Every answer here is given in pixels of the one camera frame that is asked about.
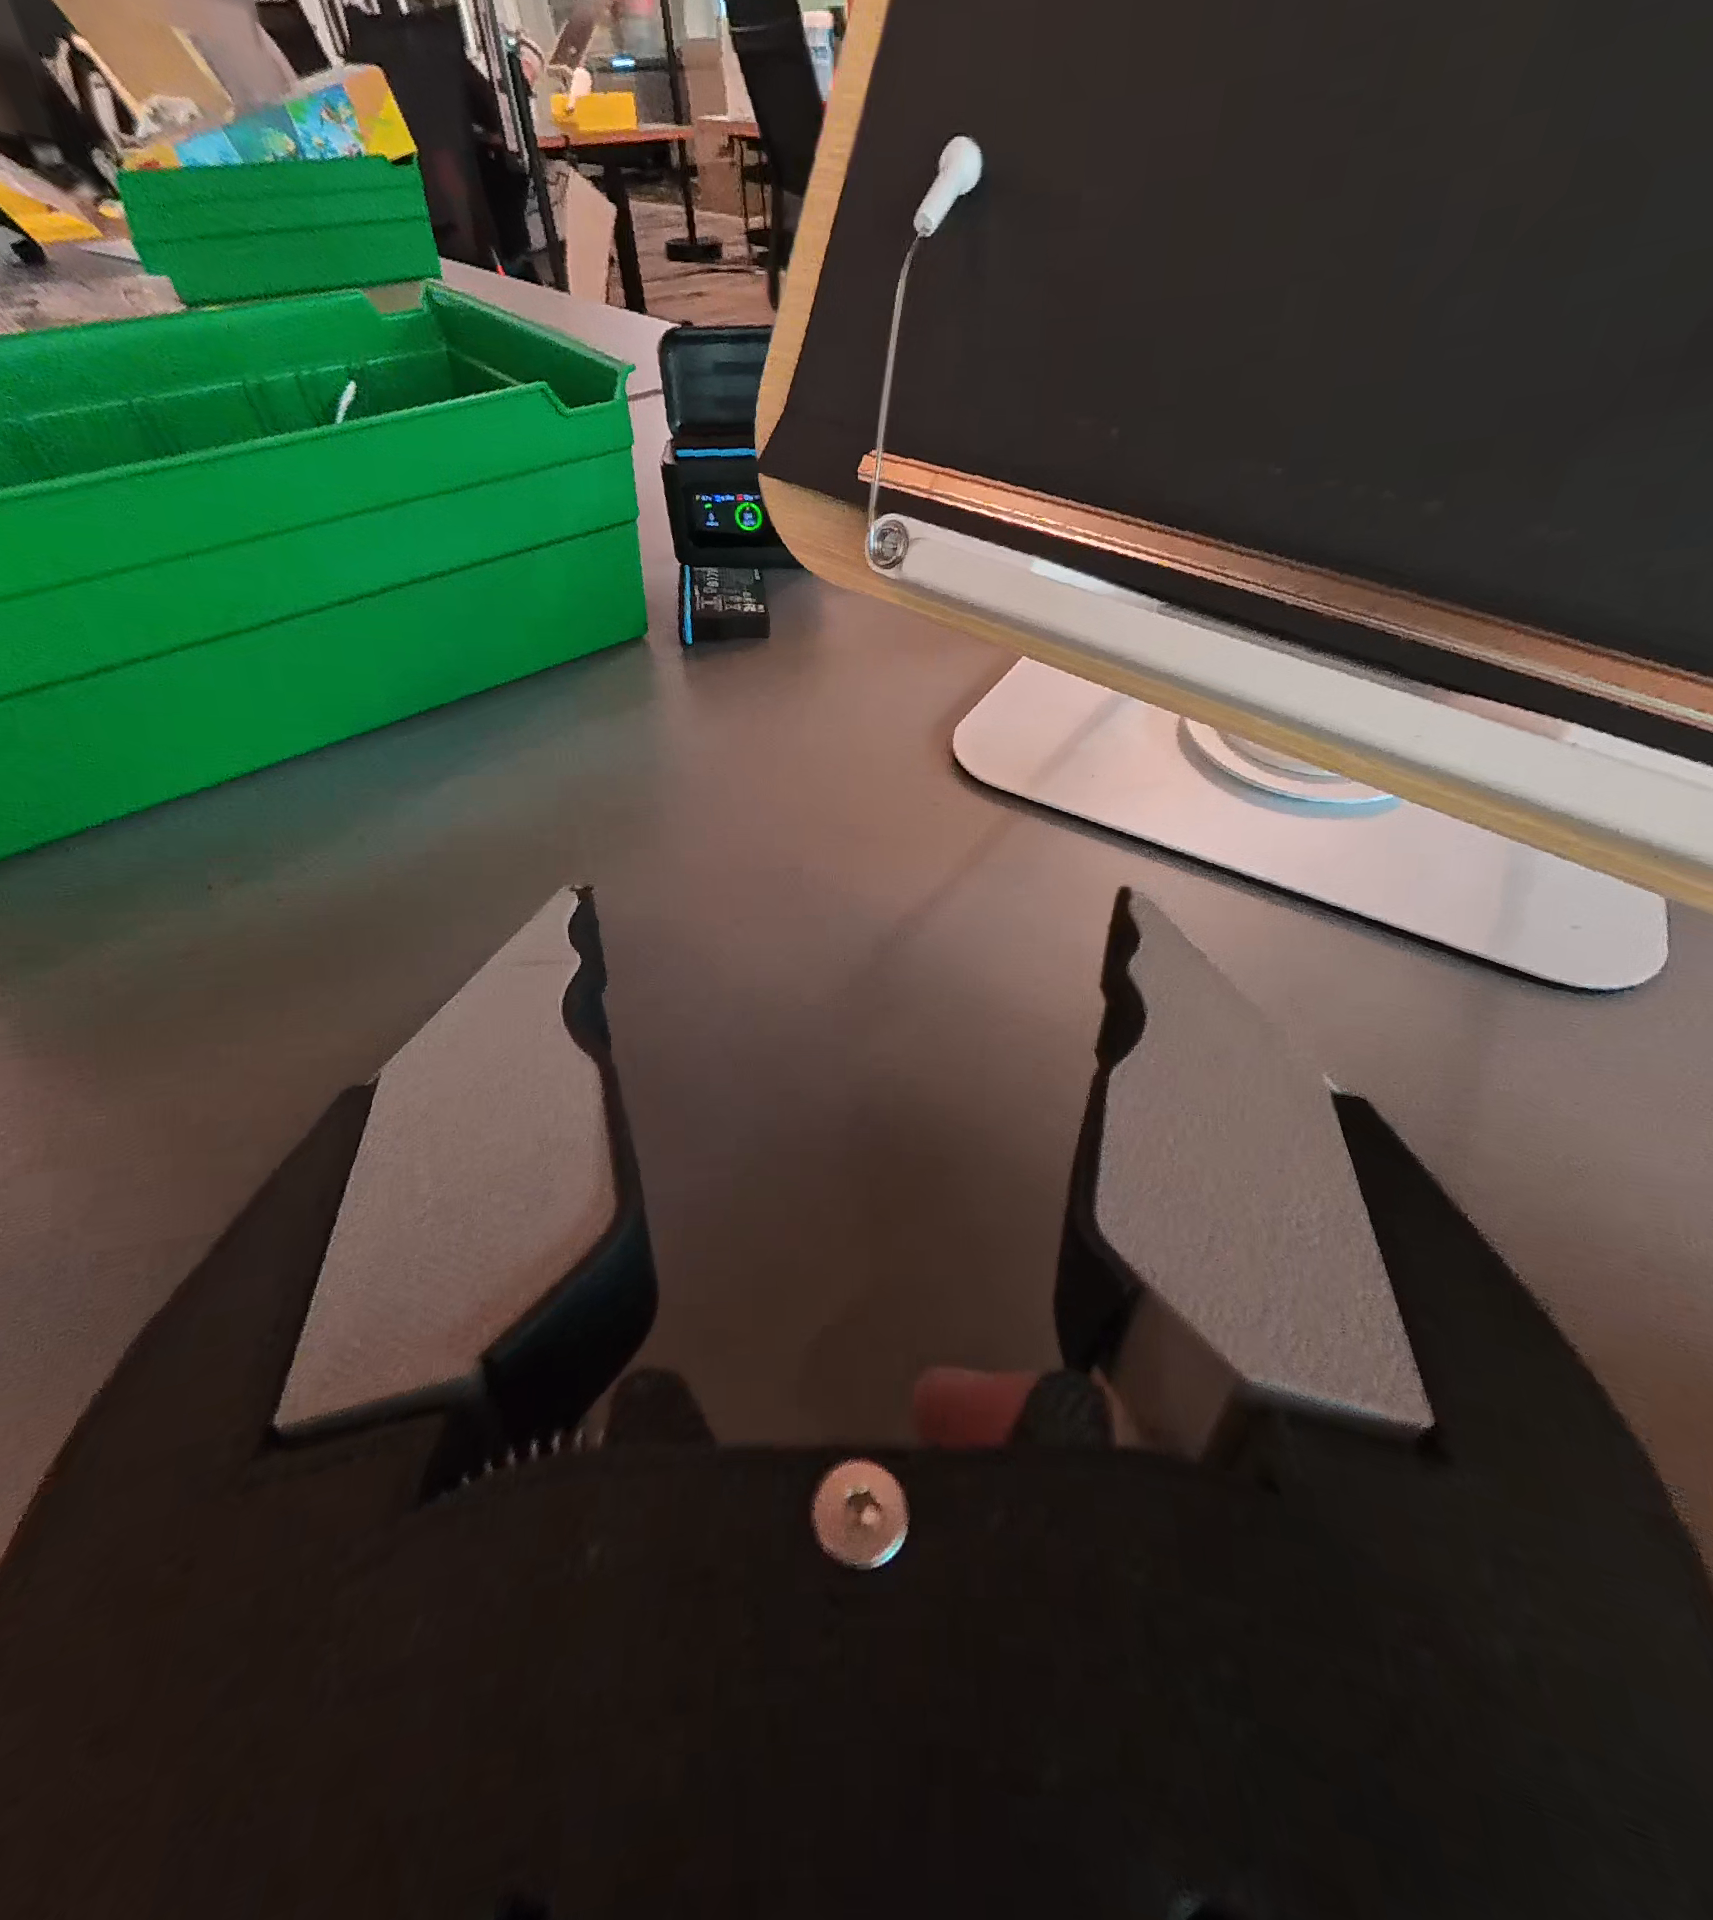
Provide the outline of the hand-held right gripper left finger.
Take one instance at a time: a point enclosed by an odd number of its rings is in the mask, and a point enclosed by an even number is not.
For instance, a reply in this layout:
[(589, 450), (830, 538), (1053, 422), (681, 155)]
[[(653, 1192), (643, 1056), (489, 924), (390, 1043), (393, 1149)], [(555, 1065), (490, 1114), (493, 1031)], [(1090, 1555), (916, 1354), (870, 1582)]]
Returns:
[(559, 1442), (659, 1305), (594, 892), (565, 886), (371, 1082), (274, 1432)]

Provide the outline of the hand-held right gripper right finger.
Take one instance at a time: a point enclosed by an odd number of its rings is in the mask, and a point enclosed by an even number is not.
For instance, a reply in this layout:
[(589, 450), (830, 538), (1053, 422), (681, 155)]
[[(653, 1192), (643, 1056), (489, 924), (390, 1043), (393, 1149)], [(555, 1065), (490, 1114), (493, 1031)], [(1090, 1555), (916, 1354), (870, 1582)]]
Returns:
[(1274, 1416), (1424, 1438), (1435, 1411), (1322, 1069), (1129, 886), (1101, 994), (1060, 1357), (1173, 1455), (1226, 1455)]

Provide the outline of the black battery blue edge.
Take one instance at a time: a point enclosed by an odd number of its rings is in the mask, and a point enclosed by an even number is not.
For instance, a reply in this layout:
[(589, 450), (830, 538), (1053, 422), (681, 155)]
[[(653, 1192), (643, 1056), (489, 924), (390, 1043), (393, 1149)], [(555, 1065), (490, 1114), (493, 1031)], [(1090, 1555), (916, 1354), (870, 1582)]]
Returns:
[(678, 566), (676, 635), (686, 650), (758, 641), (770, 631), (766, 574), (760, 568)]

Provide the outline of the black charger with display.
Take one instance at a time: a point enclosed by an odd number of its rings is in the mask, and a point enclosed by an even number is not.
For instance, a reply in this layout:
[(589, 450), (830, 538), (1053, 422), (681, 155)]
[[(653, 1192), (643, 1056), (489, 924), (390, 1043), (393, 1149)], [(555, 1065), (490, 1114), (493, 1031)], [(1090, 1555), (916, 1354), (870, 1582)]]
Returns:
[(659, 340), (661, 477), (681, 564), (800, 568), (772, 524), (754, 443), (770, 342), (770, 324), (678, 324)]

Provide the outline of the wooden book stand white base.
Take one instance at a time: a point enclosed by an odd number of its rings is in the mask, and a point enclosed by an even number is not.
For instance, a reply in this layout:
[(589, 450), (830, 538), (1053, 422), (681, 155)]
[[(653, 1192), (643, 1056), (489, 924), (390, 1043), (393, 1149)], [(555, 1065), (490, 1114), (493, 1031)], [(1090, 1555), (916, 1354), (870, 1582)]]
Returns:
[(1553, 985), (1713, 914), (1713, 1), (857, 4), (783, 539), (974, 779)]

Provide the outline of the small green plastic bin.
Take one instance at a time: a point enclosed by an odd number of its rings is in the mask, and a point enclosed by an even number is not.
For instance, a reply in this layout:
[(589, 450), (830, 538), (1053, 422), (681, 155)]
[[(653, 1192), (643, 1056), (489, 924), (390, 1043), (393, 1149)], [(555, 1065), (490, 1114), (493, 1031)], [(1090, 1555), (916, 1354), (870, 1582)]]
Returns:
[(440, 276), (411, 157), (127, 167), (118, 194), (144, 272), (166, 279), (187, 307)]

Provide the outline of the colourful printed box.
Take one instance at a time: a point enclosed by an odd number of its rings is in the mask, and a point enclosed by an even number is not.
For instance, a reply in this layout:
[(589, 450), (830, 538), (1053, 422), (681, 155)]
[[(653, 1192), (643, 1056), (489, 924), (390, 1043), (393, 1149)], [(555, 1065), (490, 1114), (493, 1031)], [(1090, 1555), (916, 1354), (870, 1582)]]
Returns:
[(156, 131), (129, 149), (118, 167), (176, 171), (339, 157), (404, 162), (416, 151), (385, 70), (353, 61), (309, 75), (274, 104), (199, 128)]

